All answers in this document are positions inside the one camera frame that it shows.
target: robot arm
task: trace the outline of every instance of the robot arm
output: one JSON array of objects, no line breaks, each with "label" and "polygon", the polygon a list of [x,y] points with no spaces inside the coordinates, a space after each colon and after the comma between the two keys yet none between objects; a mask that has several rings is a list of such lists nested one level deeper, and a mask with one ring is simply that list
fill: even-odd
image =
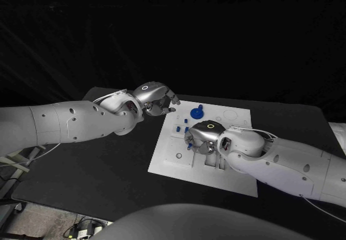
[{"label": "robot arm", "polygon": [[0,156],[45,144],[75,143],[103,138],[113,132],[127,134],[152,116],[176,111],[163,108],[166,97],[180,104],[173,91],[160,82],[147,82],[129,94],[114,92],[101,104],[68,101],[41,106],[0,108]]},{"label": "robot arm", "polygon": [[345,159],[300,142],[264,139],[258,133],[238,127],[225,129],[211,120],[198,123],[189,131],[185,142],[195,144],[196,139],[204,142],[192,147],[195,152],[218,151],[237,172],[250,174],[297,197],[346,207]]}]

